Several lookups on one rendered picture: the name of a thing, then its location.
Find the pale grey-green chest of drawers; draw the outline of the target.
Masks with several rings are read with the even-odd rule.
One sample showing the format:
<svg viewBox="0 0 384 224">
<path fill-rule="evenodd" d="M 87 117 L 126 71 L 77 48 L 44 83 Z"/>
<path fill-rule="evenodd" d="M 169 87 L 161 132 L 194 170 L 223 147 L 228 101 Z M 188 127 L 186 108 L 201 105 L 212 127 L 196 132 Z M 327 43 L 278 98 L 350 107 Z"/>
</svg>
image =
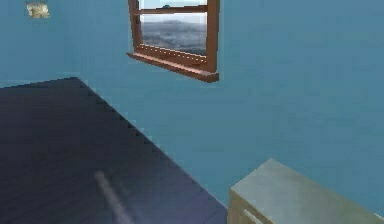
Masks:
<svg viewBox="0 0 384 224">
<path fill-rule="evenodd" d="M 229 190 L 227 224 L 384 224 L 384 218 L 270 158 Z"/>
</svg>

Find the small beige wall picture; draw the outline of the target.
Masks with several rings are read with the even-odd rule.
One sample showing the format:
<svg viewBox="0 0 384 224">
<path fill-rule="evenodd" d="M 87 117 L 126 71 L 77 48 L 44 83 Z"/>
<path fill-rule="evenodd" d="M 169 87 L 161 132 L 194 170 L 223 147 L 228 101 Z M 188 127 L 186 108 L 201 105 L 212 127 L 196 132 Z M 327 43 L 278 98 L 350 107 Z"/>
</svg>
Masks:
<svg viewBox="0 0 384 224">
<path fill-rule="evenodd" d="M 50 13 L 48 5 L 45 2 L 27 2 L 26 9 L 30 18 L 49 18 Z"/>
</svg>

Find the brown wooden framed window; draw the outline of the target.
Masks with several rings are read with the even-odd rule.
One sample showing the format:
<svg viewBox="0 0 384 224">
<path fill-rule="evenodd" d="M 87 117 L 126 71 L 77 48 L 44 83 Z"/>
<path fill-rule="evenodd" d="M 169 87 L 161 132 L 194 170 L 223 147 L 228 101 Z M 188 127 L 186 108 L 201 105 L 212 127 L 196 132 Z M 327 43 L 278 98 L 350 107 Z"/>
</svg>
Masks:
<svg viewBox="0 0 384 224">
<path fill-rule="evenodd" d="M 219 80 L 220 0 L 127 0 L 128 56 L 203 82 Z"/>
</svg>

